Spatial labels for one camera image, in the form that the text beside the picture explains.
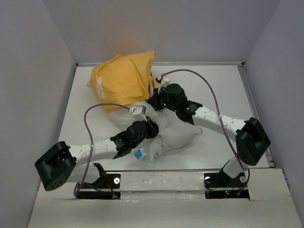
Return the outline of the white pillow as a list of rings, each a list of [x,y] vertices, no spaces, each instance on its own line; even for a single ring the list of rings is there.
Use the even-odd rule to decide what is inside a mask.
[[[159,133],[152,139],[145,139],[138,148],[144,149],[149,161],[153,162],[156,157],[163,156],[166,152],[181,148],[193,141],[203,133],[199,127],[181,121],[176,114],[168,109],[155,111],[146,101],[135,102],[128,107],[146,107],[145,115],[158,125]],[[122,130],[126,130],[135,119],[131,112],[123,107],[107,105],[104,110],[111,121]]]

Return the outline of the yellow pillowcase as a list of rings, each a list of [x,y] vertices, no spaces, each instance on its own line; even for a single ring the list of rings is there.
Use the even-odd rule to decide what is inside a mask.
[[[107,103],[104,110],[110,113],[118,106],[127,106],[152,97],[158,88],[152,75],[154,51],[116,55],[114,58],[94,67],[87,86],[99,103]]]

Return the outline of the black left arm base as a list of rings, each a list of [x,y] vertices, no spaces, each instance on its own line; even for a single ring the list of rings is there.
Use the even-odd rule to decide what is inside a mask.
[[[106,172],[101,164],[94,163],[99,177],[92,183],[84,182],[75,197],[80,200],[119,200],[121,173]]]

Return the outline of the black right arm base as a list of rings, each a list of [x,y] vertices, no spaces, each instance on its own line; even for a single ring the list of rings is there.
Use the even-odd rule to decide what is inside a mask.
[[[218,172],[205,172],[203,185],[205,199],[249,199],[247,177],[241,171],[235,178],[229,177],[223,170]]]

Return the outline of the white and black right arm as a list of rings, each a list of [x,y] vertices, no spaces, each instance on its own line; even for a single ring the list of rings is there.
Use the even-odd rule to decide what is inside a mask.
[[[147,101],[156,111],[167,108],[189,124],[204,127],[224,135],[235,142],[234,157],[230,159],[210,182],[216,187],[227,187],[238,181],[249,166],[255,166],[269,148],[271,142],[260,121],[254,117],[240,120],[214,112],[200,103],[187,99],[178,84],[154,89]]]

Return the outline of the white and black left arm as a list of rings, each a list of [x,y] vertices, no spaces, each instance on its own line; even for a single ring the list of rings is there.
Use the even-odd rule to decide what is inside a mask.
[[[98,160],[114,160],[131,153],[145,139],[157,136],[159,127],[149,118],[135,121],[125,131],[93,145],[55,143],[36,162],[35,167],[46,191],[53,191],[68,182],[73,169]]]

